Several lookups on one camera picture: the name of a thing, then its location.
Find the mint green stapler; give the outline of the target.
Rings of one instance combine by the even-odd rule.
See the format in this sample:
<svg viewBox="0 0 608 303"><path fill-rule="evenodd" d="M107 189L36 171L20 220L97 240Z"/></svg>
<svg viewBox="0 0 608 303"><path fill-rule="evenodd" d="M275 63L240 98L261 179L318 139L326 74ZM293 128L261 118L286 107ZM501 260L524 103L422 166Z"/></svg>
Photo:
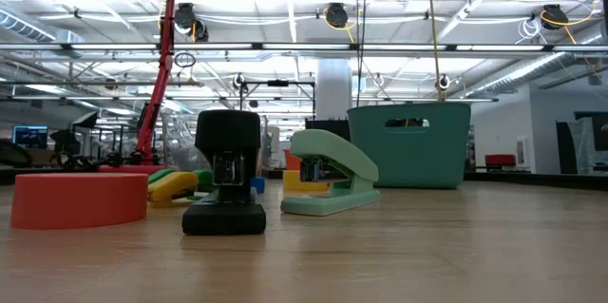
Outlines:
<svg viewBox="0 0 608 303"><path fill-rule="evenodd" d="M346 139L327 130L301 130L293 134L290 152L301 159L301 181L327 183L329 190L324 195L286 197L280 203L283 213L325 217L380 199L374 188L377 165Z"/></svg>

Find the black stapler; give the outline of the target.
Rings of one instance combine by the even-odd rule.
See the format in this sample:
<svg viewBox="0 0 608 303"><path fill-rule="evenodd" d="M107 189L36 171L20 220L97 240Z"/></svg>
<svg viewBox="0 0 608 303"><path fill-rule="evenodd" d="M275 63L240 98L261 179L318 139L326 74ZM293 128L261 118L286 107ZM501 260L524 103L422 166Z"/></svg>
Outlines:
<svg viewBox="0 0 608 303"><path fill-rule="evenodd" d="M215 190L183 213L190 236L259 235L266 213L252 180L261 145L260 118L241 110L206 110L198 115L195 146L209 162Z"/></svg>

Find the teal plastic bin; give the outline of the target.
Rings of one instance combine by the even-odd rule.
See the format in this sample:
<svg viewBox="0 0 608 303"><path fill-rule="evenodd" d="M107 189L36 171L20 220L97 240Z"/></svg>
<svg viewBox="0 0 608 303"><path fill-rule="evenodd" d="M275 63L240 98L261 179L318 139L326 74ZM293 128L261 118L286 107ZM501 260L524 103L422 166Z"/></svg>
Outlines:
<svg viewBox="0 0 608 303"><path fill-rule="evenodd" d="M378 167L378 187L458 187L464 180L471 107L390 104L348 111L351 142Z"/></svg>

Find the orange tape roll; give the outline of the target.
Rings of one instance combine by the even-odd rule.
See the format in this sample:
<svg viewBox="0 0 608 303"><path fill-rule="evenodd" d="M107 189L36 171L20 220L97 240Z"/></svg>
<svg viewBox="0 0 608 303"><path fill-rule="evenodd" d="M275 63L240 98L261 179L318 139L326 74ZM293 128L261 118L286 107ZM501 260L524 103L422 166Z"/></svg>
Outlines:
<svg viewBox="0 0 608 303"><path fill-rule="evenodd" d="M101 227L146 218L145 174L52 173L15 178L10 226L53 230Z"/></svg>

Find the yellow tape roll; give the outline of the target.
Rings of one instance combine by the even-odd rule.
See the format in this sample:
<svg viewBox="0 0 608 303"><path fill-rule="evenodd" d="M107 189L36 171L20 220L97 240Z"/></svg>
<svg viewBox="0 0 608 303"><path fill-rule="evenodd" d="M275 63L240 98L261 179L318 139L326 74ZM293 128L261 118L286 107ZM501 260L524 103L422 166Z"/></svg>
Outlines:
<svg viewBox="0 0 608 303"><path fill-rule="evenodd" d="M283 189L289 192L327 192L330 189L328 182L302 181L299 170L283 171Z"/></svg>

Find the orange mesh basket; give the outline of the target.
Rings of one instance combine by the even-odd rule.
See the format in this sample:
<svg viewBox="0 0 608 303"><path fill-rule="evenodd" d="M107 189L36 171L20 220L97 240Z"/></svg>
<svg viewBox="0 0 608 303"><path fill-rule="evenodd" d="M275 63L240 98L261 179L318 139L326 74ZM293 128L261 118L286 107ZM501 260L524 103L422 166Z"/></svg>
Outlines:
<svg viewBox="0 0 608 303"><path fill-rule="evenodd" d="M294 156L291 153L290 149L284 149L284 158L285 158L285 163L286 163L286 169L289 171L299 171L300 170L300 164L301 164L301 158Z"/></svg>

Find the white building column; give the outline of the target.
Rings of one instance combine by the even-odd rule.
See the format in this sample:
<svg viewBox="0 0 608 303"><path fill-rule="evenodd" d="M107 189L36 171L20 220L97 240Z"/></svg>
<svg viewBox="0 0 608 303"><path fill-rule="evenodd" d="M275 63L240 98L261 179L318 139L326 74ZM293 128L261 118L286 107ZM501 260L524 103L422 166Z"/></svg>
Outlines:
<svg viewBox="0 0 608 303"><path fill-rule="evenodd" d="M320 120L346 119L352 106L350 59L318 59L315 111Z"/></svg>

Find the red desk lamp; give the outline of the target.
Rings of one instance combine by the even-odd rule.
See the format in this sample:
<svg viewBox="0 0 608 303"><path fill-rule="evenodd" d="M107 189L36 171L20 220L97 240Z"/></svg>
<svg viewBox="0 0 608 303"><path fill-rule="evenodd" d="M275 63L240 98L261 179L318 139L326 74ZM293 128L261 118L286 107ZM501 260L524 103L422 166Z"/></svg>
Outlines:
<svg viewBox="0 0 608 303"><path fill-rule="evenodd" d="M153 92L142 112L142 124L138 131L135 150L125 159L123 156L108 156L100 167L109 173L142 173L150 175L162 167L155 164L154 136L157 119L162 111L162 102L167 88L174 55L176 0L165 0L164 9L158 19L161 26L159 71Z"/></svg>

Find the red cushioned seat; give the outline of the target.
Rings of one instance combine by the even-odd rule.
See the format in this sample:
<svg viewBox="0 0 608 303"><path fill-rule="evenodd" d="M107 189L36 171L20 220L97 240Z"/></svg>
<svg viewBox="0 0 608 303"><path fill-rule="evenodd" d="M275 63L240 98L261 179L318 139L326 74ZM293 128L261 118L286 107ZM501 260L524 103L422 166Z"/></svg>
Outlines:
<svg viewBox="0 0 608 303"><path fill-rule="evenodd" d="M517 158L512 154L488 154L484 156L488 171L503 171L517 166Z"/></svg>

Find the black leaning panel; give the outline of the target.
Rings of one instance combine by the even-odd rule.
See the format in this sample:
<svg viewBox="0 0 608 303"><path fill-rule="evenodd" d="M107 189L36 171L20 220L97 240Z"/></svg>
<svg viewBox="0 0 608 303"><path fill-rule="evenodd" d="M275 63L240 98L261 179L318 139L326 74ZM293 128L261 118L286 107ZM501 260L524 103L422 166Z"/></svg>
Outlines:
<svg viewBox="0 0 608 303"><path fill-rule="evenodd" d="M560 172L563 175L577 175L578 164L573 136L566 122L556 122Z"/></svg>

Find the small background monitor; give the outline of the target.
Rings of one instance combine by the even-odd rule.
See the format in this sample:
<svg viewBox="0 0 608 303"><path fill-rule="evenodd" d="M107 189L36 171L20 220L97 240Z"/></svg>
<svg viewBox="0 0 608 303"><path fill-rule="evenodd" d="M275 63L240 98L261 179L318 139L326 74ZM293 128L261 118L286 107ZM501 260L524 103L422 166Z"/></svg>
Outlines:
<svg viewBox="0 0 608 303"><path fill-rule="evenodd" d="M12 128L12 142L23 148L46 149L48 128L44 125L15 125Z"/></svg>

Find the black background rig frame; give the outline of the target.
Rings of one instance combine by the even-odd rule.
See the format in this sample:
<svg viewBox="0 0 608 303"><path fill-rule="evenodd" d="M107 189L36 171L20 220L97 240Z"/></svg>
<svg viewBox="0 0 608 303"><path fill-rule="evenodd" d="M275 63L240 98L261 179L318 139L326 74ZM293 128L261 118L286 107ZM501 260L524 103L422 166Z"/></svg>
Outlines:
<svg viewBox="0 0 608 303"><path fill-rule="evenodd" d="M290 85L296 86L313 104L312 109L312 120L316 119L316 84L313 82L300 82L300 81L288 81L288 80L268 80L268 81L252 81L248 82L242 78L240 83L237 85L239 90L239 109L243 108L243 103L246 98L249 98L260 85L266 85L268 87L287 87ZM309 85L312 88L313 94L310 95L303 89L304 85Z"/></svg>

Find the silver air duct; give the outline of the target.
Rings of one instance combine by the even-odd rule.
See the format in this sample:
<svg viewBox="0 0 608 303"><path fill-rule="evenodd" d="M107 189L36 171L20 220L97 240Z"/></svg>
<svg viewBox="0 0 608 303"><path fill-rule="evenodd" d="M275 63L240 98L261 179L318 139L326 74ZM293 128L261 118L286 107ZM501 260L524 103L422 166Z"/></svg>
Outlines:
<svg viewBox="0 0 608 303"><path fill-rule="evenodd" d="M85 39L76 32L35 23L26 15L9 9L0 9L0 28L12 31L36 43L72 44Z"/></svg>
<svg viewBox="0 0 608 303"><path fill-rule="evenodd" d="M583 59L591 59L592 54L556 52L534 60L520 61L498 71L494 77L487 78L487 83L467 89L464 99L481 98L489 93L502 93L528 84L545 75L568 68Z"/></svg>

